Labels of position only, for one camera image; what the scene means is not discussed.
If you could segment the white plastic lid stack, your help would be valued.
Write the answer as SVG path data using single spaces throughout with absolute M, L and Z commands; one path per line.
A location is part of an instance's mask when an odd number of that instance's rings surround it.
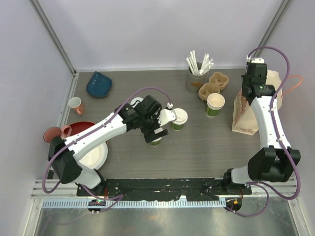
M 135 97 L 133 98 L 131 101 L 130 101 L 130 105 L 132 107 L 135 107 L 137 104 L 139 104 L 140 102 L 143 101 L 143 98 L 142 97 Z

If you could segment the green paper cup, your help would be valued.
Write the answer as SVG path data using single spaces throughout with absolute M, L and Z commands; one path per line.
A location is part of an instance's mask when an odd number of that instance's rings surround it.
M 177 122 L 172 122 L 172 129 L 175 131 L 180 131 L 184 128 L 185 123 L 177 123 Z
M 160 137 L 160 138 L 158 138 L 158 139 L 155 139 L 155 140 L 149 142 L 149 144 L 150 144 L 151 146 L 153 146 L 153 147 L 156 147 L 156 146 L 158 146 L 158 145 L 160 144 L 161 140 L 162 140 L 162 137 Z

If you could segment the brown pulp cup carrier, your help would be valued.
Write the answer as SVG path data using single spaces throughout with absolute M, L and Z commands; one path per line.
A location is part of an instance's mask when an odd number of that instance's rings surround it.
M 201 86 L 198 91 L 198 97 L 202 101 L 206 101 L 212 93 L 220 93 L 229 83 L 229 77 L 221 72 L 215 72 L 209 78 L 209 81 Z

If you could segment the white plastic cup lid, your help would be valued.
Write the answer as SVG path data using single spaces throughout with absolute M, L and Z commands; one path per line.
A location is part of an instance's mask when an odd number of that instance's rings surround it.
M 176 114 L 176 120 L 173 121 L 174 124 L 176 125 L 183 125 L 187 122 L 188 120 L 188 114 L 184 109 L 181 108 L 175 108 L 173 110 Z

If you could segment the bear print paper bag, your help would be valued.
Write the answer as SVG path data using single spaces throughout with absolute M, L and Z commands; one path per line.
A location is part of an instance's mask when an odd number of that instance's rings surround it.
M 300 75 L 289 75 L 288 78 L 297 77 L 300 79 L 299 83 L 291 87 L 285 92 L 280 92 L 277 95 L 277 108 L 278 110 L 282 106 L 283 95 L 293 91 L 295 88 L 300 86 L 304 78 Z M 281 85 L 281 79 L 277 71 L 268 70 L 266 84 L 273 85 L 277 89 Z M 232 131 L 246 135 L 254 135 L 258 131 L 258 125 L 248 101 L 242 95 L 242 91 L 239 91 L 236 98 L 234 99 L 234 110 L 233 110 L 233 123 Z

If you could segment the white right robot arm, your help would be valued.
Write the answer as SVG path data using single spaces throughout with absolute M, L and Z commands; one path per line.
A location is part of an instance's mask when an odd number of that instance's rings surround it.
M 300 151 L 292 149 L 278 114 L 276 89 L 266 83 L 267 65 L 262 58 L 247 62 L 242 75 L 242 96 L 250 105 L 256 118 L 260 151 L 242 168 L 228 169 L 223 176 L 222 188 L 234 194 L 252 181 L 287 182 L 301 159 Z

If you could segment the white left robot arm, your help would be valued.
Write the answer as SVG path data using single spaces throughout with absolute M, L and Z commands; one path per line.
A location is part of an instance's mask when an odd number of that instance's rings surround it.
M 80 160 L 99 145 L 130 130 L 140 129 L 147 143 L 168 135 L 163 126 L 176 119 L 172 107 L 172 102 L 168 102 L 166 108 L 162 108 L 161 103 L 151 95 L 136 105 L 126 101 L 83 132 L 66 139 L 55 136 L 50 144 L 48 167 L 53 168 L 59 183 L 75 182 L 87 187 L 92 195 L 100 196 L 105 189 L 101 174 L 95 168 L 80 163 Z

